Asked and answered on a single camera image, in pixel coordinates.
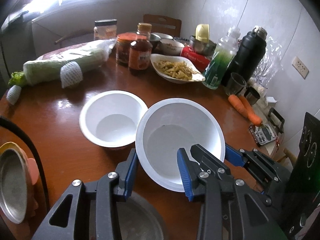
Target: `wall outlet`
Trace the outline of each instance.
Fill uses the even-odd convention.
[[[292,66],[294,66],[294,68],[296,70],[298,70],[298,72],[300,73],[300,75],[306,79],[306,76],[309,73],[308,68],[306,67],[306,65],[303,64],[303,62],[296,56],[294,57],[293,61],[292,61]]]

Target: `bottle with yellow cap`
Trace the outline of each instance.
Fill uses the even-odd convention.
[[[150,32],[152,25],[149,23],[139,23],[136,40],[130,44],[129,70],[136,74],[148,68],[152,44],[150,43]]]

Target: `blue gripper pad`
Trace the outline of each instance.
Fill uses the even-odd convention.
[[[136,178],[136,173],[137,173],[137,167],[138,167],[138,156],[137,156],[137,153],[135,152],[132,158],[132,161],[130,163],[127,176],[125,177],[125,192],[124,192],[125,200],[127,200],[132,194],[134,179]]]
[[[228,144],[226,144],[225,159],[234,166],[243,167],[245,165],[245,162],[243,161],[242,155],[240,154],[240,152],[236,151]]]
[[[184,188],[184,193],[188,197],[189,201],[193,201],[194,194],[192,192],[192,180],[186,164],[186,161],[189,162],[190,160],[184,148],[180,148],[178,150],[177,161]]]

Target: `black cable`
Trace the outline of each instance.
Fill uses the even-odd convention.
[[[3,50],[1,35],[2,35],[2,30],[1,30],[1,27],[0,27],[0,47],[1,47],[1,52],[2,52],[2,58],[3,58],[3,62],[4,62],[5,69],[7,70],[7,74],[8,74],[8,76],[9,76],[9,78],[11,78],[11,74],[10,74],[10,71],[9,71],[9,69],[8,69],[8,65],[7,65],[7,62],[6,62],[6,60],[5,60],[5,56],[4,56],[4,50]]]
[[[36,163],[38,165],[40,179],[41,179],[43,190],[44,190],[46,209],[47,209],[47,213],[48,213],[50,210],[48,187],[47,187],[47,182],[46,182],[45,175],[44,175],[44,169],[43,169],[43,166],[42,166],[42,163],[40,160],[40,156],[38,154],[38,151],[37,151],[35,145],[33,144],[31,139],[29,138],[29,136],[26,135],[23,130],[21,130],[16,124],[14,124],[10,120],[6,119],[2,115],[0,115],[0,126],[2,126],[3,128],[6,128],[10,132],[12,132],[16,136],[18,136],[31,150],[31,153],[33,154],[33,157],[36,160]]]

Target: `table surface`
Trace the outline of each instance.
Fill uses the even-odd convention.
[[[5,99],[0,102],[0,113],[22,128],[35,144],[49,189],[52,206],[74,179],[95,181],[117,164],[126,160],[130,149],[112,151],[87,140],[79,127],[79,114],[83,105],[94,95],[108,90],[124,90],[140,97],[148,107],[167,98],[187,98],[202,106],[215,117],[223,131],[225,141],[232,147],[252,150],[257,147],[243,118],[228,102],[222,88],[210,90],[201,83],[174,84],[158,76],[152,67],[138,76],[126,67],[116,64],[110,57],[101,68],[84,74],[84,80],[75,89],[62,89],[60,81],[41,83],[22,89],[19,101],[11,106]],[[0,143],[18,143],[32,157],[26,145],[10,132],[0,129]],[[255,180],[239,167],[230,165],[235,178],[242,178],[250,186]],[[200,203],[190,203],[184,193],[173,192],[156,184],[138,169],[134,191],[146,198],[162,215],[169,239],[196,239]],[[36,230],[45,216],[41,182],[35,189],[39,202],[37,216],[29,223]]]

